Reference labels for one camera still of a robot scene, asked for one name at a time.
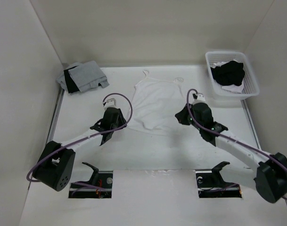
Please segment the white tank top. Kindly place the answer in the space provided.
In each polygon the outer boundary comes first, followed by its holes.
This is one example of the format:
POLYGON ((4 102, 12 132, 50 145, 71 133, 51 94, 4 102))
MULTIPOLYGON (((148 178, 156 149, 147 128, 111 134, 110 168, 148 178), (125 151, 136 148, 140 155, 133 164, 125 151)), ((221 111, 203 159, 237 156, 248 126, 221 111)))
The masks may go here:
POLYGON ((160 80, 152 78, 143 70, 145 78, 134 87, 132 114, 128 128, 151 135, 168 136, 180 128, 175 118, 183 109, 185 97, 181 90, 184 79, 160 80))

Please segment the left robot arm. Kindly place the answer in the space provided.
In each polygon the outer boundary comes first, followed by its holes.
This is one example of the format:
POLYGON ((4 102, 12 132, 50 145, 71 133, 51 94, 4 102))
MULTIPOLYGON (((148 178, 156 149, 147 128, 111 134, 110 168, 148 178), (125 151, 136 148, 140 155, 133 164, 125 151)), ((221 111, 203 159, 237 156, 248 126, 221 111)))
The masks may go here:
POLYGON ((126 123, 121 109, 108 107, 103 118, 82 135, 63 143, 48 142, 27 178, 57 192, 63 190, 77 175, 73 170, 76 155, 102 146, 112 138, 115 131, 125 128, 126 123))

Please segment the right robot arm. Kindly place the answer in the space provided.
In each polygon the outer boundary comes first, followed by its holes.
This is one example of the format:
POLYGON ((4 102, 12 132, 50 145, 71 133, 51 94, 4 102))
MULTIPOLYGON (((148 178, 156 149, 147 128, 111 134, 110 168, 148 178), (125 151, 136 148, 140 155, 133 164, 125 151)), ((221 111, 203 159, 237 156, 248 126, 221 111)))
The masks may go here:
POLYGON ((194 126, 202 139, 243 162, 250 173, 217 170, 211 174, 216 186, 226 182, 254 189, 264 200, 276 203, 287 193, 287 158, 281 153, 269 154, 240 141, 229 129, 214 121, 210 107, 204 102, 186 104, 176 113, 181 125, 194 126))

